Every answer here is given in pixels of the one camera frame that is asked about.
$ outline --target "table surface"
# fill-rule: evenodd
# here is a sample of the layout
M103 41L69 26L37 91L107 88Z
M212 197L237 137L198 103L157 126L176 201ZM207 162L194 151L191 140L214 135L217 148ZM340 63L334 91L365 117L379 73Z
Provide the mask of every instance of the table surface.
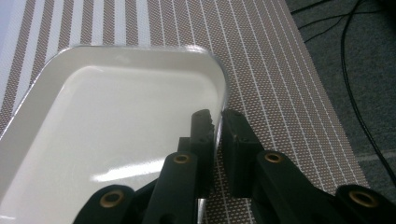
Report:
M367 186L283 0L6 0L0 26L0 133L45 63L78 45L186 46L212 51L266 149L286 153L320 189ZM254 223L216 159L204 223Z

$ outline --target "black cable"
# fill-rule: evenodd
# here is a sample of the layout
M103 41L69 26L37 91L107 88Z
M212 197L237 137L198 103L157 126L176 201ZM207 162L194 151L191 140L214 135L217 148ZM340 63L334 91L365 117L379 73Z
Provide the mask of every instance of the black cable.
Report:
M306 6L306 7L302 7L302 8L299 8L299 9L296 9L296 10L294 10L294 11L291 12L291 15L294 15L294 14L296 14L296 13L299 13L299 12L302 12L302 11L304 11L304 10L307 10L307 9L309 9L309 8L311 8L311 7L316 7L316 6L318 6L318 5L322 4L322 3L330 2L330 1L332 1L332 0L322 0L322 1L320 1L320 2L316 2L316 3L312 4L312 5L309 5L309 6Z
M358 14L372 14L372 13L378 13L378 12L382 12L382 11L385 11L385 9L379 9L379 10L375 10L375 11L355 12L354 15L358 15ZM347 15L349 15L349 13L340 14L340 15L337 15L337 16L330 16L330 17L327 17L327 18L324 18L324 19L320 19L320 20L317 20L317 21L311 21L311 22L309 22L309 23L307 23L305 25L302 25L302 26L298 27L298 29L301 30L301 29L303 29L303 28L305 28L307 26L310 26L312 24L318 23L320 21L327 21L327 20L331 20L331 19L335 19L335 18L339 18L339 17L344 17L344 16L347 16Z
M361 117L361 112L358 109L358 106L356 104L355 98L353 97L353 93L352 93L352 89L350 88L349 85L349 79L348 79L348 75L347 75L347 64L346 64L346 56L345 56L345 42L346 42L346 36L347 36L347 28L349 27L350 21L352 20L353 16L354 16L354 12L356 11L356 9L358 8L359 4L361 3L361 0L358 0L357 4L353 7L352 11L349 13L348 15L348 19L346 21L346 26L344 27L344 31L343 34L341 36L341 65L343 68L343 76L344 76L344 81L346 83L346 90L347 93L349 95L349 100L350 103L352 104L353 110L355 112L356 118L359 121L359 124L361 125L361 127L364 130L364 133L366 134L367 138L369 139L371 145L373 146L374 150L375 150L375 154L378 156L379 160L382 162L382 164L384 165L385 169L388 172L388 175L391 179L391 181L393 182L393 185L396 187L396 176L393 173L392 169L390 168L387 160L384 158L384 155L382 155L382 152L379 150L378 145L376 144L374 138L372 137L369 129L367 128L366 124L364 123L363 118Z
M332 28L334 28L336 25L338 25L338 23L340 23L340 21L341 21L343 18L344 18L344 16L341 17L340 20L338 20L338 21L337 21L335 24L333 24L331 27L327 28L325 31L323 31L323 32L321 32L321 33L319 33L319 34L317 34L317 35L314 35L314 36L309 37L307 40L304 41L304 43L306 44L308 41L312 40L313 38L315 38L315 37L317 37L317 36L320 36L320 35L323 35L324 33L330 31Z

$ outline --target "brown striped mat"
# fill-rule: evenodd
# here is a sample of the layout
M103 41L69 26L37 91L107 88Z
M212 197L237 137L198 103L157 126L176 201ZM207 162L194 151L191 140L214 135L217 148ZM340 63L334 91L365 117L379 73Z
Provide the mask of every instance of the brown striped mat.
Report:
M267 149L288 154L319 188L367 186L283 0L19 0L0 54L0 133L45 62L79 44L184 46L215 53ZM254 223L228 193L221 155L204 223Z

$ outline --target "gray carpet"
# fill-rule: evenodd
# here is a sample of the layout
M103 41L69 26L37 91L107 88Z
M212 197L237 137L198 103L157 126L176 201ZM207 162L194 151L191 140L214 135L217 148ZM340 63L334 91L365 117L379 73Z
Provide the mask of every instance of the gray carpet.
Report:
M319 0L287 0L290 11ZM297 26L348 13L357 0L333 0L293 15ZM382 8L366 0L358 11ZM319 22L301 30L303 40L318 34L338 19ZM347 95L340 57L341 34L347 18L326 34L306 43L335 112L372 189L396 203L396 188L375 155ZM355 15L346 34L346 67L361 115L389 165L396 172L396 17L386 10Z

